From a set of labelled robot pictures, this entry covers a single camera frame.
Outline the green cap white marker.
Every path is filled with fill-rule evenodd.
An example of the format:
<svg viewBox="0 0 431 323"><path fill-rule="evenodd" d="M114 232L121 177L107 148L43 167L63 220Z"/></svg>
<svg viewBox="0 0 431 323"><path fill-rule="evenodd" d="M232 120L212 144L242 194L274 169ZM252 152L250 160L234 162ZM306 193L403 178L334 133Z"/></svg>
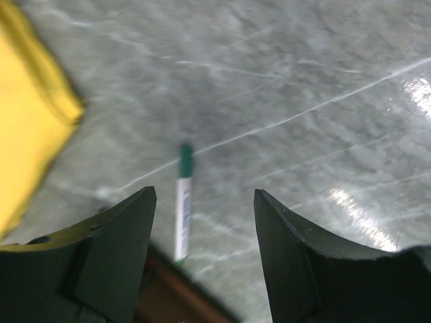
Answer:
<svg viewBox="0 0 431 323"><path fill-rule="evenodd" d="M176 181L174 261L182 262L189 253L189 222L193 177L193 148L185 143L180 146L178 178Z"/></svg>

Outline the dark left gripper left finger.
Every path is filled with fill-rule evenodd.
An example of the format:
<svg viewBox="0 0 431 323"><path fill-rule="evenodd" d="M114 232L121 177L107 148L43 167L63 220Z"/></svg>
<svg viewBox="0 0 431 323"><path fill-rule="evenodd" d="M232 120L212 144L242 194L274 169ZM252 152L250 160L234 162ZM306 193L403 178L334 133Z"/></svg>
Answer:
<svg viewBox="0 0 431 323"><path fill-rule="evenodd" d="M156 209L147 186L93 217L1 247L2 322L131 322Z"/></svg>

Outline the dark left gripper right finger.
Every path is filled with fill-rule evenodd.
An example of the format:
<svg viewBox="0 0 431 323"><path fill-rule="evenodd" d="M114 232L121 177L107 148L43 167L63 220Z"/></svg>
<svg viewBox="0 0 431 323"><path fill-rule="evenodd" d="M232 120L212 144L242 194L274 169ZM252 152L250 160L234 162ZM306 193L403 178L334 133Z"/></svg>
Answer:
<svg viewBox="0 0 431 323"><path fill-rule="evenodd" d="M429 322L429 246L398 252L335 235L257 189L254 213L274 322Z"/></svg>

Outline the brown wooden desk organizer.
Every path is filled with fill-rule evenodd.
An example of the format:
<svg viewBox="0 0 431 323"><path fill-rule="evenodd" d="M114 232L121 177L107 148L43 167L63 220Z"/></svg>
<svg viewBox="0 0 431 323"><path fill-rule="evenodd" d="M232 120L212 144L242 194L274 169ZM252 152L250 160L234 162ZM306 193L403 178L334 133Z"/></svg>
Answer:
<svg viewBox="0 0 431 323"><path fill-rule="evenodd" d="M134 322L240 322L157 249L149 245Z"/></svg>

